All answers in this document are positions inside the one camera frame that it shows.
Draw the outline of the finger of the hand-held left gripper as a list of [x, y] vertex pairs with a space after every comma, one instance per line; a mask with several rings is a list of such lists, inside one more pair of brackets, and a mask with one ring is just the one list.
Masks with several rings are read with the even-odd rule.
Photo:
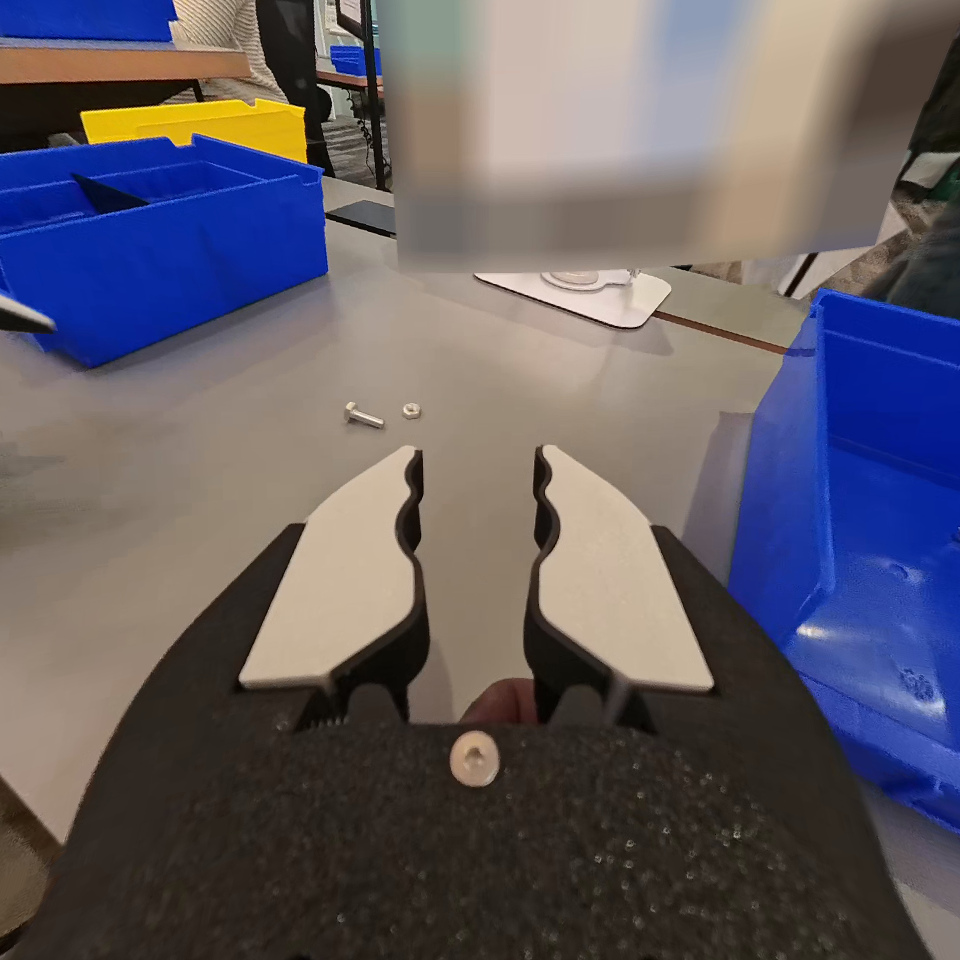
[[1, 294], [1, 330], [4, 332], [49, 335], [57, 332], [54, 321], [41, 312]]

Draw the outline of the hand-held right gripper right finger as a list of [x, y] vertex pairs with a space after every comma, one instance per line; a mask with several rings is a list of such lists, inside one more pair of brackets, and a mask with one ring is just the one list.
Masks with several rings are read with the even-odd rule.
[[716, 682], [646, 514], [555, 444], [534, 452], [524, 656], [539, 721], [666, 721]]

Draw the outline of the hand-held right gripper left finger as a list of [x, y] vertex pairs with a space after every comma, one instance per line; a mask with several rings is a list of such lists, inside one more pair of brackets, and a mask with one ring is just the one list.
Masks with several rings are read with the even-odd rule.
[[307, 516], [239, 673], [244, 690], [319, 690], [345, 714], [372, 685], [409, 717], [430, 645], [416, 557], [424, 486], [423, 452], [401, 446]]

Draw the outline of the blue divided storage bin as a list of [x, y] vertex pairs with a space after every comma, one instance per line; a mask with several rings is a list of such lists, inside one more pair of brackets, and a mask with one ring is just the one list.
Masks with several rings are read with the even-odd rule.
[[321, 168], [195, 135], [3, 153], [2, 294], [95, 368], [329, 270]]

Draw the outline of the person's right hand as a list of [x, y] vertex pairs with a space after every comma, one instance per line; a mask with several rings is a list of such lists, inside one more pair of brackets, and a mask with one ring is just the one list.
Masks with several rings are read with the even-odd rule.
[[536, 688], [532, 678], [503, 678], [488, 686], [466, 708], [463, 725], [539, 723]]

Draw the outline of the yellow storage bin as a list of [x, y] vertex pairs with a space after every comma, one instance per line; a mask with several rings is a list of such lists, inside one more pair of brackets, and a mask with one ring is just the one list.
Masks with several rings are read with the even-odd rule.
[[163, 103], [87, 110], [79, 116], [90, 144], [166, 138], [185, 147], [201, 136], [307, 162], [305, 110], [289, 103], [262, 99]]

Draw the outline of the brown wooden desk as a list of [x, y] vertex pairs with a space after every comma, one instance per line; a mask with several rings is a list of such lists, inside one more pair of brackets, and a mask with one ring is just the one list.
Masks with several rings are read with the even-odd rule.
[[246, 54], [170, 43], [118, 43], [2, 38], [2, 86], [246, 79]]

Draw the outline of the white document stand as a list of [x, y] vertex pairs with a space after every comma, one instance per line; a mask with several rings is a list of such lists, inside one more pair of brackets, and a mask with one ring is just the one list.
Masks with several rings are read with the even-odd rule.
[[664, 279], [640, 270], [476, 272], [497, 289], [614, 330], [639, 330], [671, 294]]

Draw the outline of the dark flat tablet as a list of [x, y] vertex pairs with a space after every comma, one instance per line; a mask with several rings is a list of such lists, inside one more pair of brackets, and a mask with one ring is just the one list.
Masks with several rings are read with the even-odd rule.
[[387, 238], [397, 237], [396, 210], [387, 204], [369, 199], [355, 200], [326, 210], [326, 219], [366, 233]]

